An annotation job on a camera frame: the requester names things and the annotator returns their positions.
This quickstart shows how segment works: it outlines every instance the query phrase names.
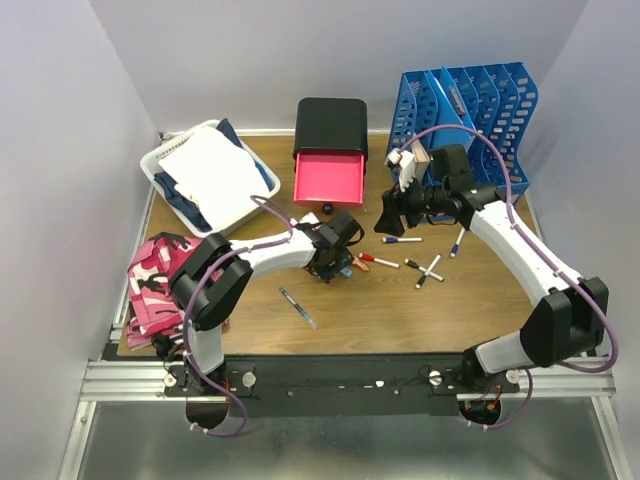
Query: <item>gray floor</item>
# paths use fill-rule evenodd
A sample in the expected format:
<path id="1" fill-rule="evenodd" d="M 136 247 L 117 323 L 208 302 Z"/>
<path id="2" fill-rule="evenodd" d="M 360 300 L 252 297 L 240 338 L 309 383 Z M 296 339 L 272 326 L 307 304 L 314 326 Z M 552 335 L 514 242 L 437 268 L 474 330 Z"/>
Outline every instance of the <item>gray floor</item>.
<path id="1" fill-rule="evenodd" d="M 285 418 L 232 439 L 190 432 L 183 409 L 100 404 L 80 478 L 615 478 L 589 399 L 534 399 L 492 432 L 424 415 Z"/>

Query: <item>navy blue cloth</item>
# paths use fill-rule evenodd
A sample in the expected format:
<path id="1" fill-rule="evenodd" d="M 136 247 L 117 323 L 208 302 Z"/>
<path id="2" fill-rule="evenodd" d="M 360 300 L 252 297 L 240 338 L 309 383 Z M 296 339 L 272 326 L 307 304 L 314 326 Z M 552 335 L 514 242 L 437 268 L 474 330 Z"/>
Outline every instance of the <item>navy blue cloth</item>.
<path id="1" fill-rule="evenodd" d="M 236 131 L 233 129 L 228 119 L 222 119 L 220 123 L 218 123 L 218 126 L 216 128 L 220 133 L 227 137 L 227 140 L 233 143 L 236 147 L 243 148 L 238 135 L 236 135 Z M 269 175 L 267 175 L 264 167 L 256 161 L 254 161 L 253 163 L 260 172 L 264 183 L 267 184 L 267 188 L 269 189 L 269 191 L 273 190 L 273 181 L 271 180 L 271 178 L 269 178 Z M 178 193 L 178 191 L 176 190 L 176 181 L 171 177 L 171 175 L 169 175 L 167 172 L 160 172 L 156 173 L 153 178 L 160 184 L 162 190 L 164 190 L 164 196 L 167 199 L 167 203 L 169 205 L 177 208 L 180 212 L 182 212 L 182 214 L 187 217 L 189 221 L 193 223 L 196 228 L 198 228 L 198 230 L 202 232 L 211 231 L 211 226 L 200 214 L 200 210 L 198 210 L 196 204 L 191 200 L 184 198 Z"/>
<path id="2" fill-rule="evenodd" d="M 238 135 L 236 135 L 236 131 L 231 126 L 231 123 L 229 123 L 229 119 L 223 118 L 218 124 L 218 126 L 216 127 L 216 129 L 220 133 L 222 133 L 225 137 L 227 137 L 227 140 L 233 143 L 236 147 L 243 148 L 242 143 L 240 143 L 240 139 L 238 138 Z M 267 188 L 269 189 L 269 191 L 273 190 L 273 181 L 271 180 L 269 175 L 267 175 L 267 172 L 264 169 L 264 167 L 256 161 L 254 161 L 253 163 L 255 164 L 256 168 L 260 172 L 260 175 L 262 176 L 264 183 L 267 184 Z"/>
<path id="3" fill-rule="evenodd" d="M 176 181 L 171 178 L 171 175 L 167 172 L 160 172 L 156 173 L 153 178 L 164 190 L 164 197 L 167 199 L 169 205 L 181 211 L 198 230 L 203 232 L 211 231 L 211 226 L 200 214 L 200 210 L 198 210 L 196 204 L 191 200 L 187 200 L 176 191 Z"/>

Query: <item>blue plastic organizer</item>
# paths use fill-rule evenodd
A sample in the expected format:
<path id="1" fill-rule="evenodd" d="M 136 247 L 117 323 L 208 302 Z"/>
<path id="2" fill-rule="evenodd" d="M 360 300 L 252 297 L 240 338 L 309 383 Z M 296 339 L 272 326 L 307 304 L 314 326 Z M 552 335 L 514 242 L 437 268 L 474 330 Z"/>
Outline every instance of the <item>blue plastic organizer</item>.
<path id="1" fill-rule="evenodd" d="M 538 89 L 520 62 L 404 72 L 387 152 L 434 125 L 455 123 L 477 129 L 503 154 L 511 191 L 517 200 L 529 186 L 518 162 L 518 147 L 537 102 Z M 463 144 L 476 182 L 491 182 L 504 191 L 498 160 L 472 135 L 460 130 L 440 130 L 421 142 L 426 149 Z M 431 177 L 431 169 L 427 170 L 423 183 L 437 183 Z"/>

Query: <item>open box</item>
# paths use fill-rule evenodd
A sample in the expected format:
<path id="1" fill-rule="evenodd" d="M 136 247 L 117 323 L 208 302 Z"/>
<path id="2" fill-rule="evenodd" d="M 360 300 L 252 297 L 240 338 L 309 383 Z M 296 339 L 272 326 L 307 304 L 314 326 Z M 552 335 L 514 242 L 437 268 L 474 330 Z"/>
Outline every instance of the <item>open box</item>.
<path id="1" fill-rule="evenodd" d="M 367 105 L 347 98 L 302 99 L 293 156 L 295 203 L 361 207 L 368 157 Z"/>

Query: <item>red marker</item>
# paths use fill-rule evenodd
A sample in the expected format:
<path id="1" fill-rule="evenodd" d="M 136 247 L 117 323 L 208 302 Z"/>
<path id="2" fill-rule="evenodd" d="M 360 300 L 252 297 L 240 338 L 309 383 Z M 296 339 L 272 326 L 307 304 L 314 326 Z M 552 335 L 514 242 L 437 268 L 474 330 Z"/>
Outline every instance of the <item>red marker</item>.
<path id="1" fill-rule="evenodd" d="M 358 255 L 362 260 L 366 260 L 367 262 L 376 262 L 380 265 L 386 265 L 387 267 L 400 268 L 400 265 L 393 262 L 388 262 L 387 260 L 382 260 L 380 258 L 376 258 L 373 255 L 369 255 L 368 253 L 361 253 Z"/>

